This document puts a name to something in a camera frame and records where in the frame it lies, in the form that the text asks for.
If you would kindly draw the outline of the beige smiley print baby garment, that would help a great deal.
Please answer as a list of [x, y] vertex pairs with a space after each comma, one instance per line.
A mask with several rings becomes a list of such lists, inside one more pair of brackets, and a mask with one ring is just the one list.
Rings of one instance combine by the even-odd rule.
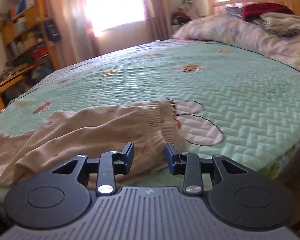
[[134, 144], [128, 175], [117, 176], [130, 185], [166, 166], [165, 146], [186, 149], [170, 100], [138, 101], [126, 106], [57, 111], [34, 131], [0, 135], [0, 185], [11, 186], [47, 171], [79, 154], [90, 159]]

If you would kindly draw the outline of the green quilted bee bedspread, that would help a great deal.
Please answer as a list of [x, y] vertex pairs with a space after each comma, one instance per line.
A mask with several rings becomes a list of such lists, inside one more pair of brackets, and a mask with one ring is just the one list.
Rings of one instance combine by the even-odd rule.
[[[184, 151], [202, 158], [221, 154], [267, 176], [300, 142], [300, 72], [190, 40], [156, 41], [57, 70], [4, 109], [0, 135], [34, 131], [57, 111], [160, 100], [174, 105]], [[133, 184], [170, 185], [167, 174], [166, 165]], [[13, 185], [0, 185], [0, 202]]]

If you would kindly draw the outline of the black bag on shelf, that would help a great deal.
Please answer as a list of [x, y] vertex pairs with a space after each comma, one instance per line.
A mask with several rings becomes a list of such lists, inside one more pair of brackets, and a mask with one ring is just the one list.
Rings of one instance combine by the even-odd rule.
[[44, 25], [49, 41], [58, 42], [61, 39], [61, 36], [54, 20], [45, 20]]

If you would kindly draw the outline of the wooden bookshelf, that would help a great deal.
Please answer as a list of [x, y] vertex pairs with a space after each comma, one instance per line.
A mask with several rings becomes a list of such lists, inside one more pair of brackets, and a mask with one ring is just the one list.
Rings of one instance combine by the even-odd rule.
[[0, 35], [13, 70], [41, 67], [45, 64], [55, 71], [59, 68], [54, 46], [47, 38], [44, 21], [47, 16], [44, 0], [20, 0], [0, 22]]

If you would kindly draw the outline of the cluttered nightstand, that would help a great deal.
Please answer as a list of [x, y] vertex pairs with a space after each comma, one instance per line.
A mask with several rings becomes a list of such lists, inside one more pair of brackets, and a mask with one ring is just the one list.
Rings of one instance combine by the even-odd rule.
[[191, 0], [182, 0], [171, 15], [172, 34], [192, 20], [200, 18], [199, 10]]

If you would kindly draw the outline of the floral folded duvet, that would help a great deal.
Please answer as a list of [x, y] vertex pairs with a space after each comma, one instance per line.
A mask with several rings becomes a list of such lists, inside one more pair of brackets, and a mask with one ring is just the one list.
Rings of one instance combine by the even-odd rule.
[[222, 42], [259, 53], [300, 72], [300, 34], [277, 36], [235, 16], [219, 14], [192, 20], [174, 38]]

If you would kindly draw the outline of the dark red cloth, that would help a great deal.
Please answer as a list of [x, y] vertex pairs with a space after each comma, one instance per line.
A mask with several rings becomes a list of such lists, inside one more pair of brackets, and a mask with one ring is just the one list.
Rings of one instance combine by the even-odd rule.
[[243, 8], [242, 17], [246, 22], [258, 18], [260, 15], [268, 12], [277, 12], [288, 15], [294, 15], [294, 12], [289, 7], [277, 3], [254, 3], [246, 5]]

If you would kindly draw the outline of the pink window curtains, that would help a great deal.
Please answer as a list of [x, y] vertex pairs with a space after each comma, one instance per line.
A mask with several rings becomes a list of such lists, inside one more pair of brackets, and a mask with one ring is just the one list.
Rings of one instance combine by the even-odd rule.
[[168, 40], [168, 0], [45, 0], [61, 35], [61, 68], [155, 40]]

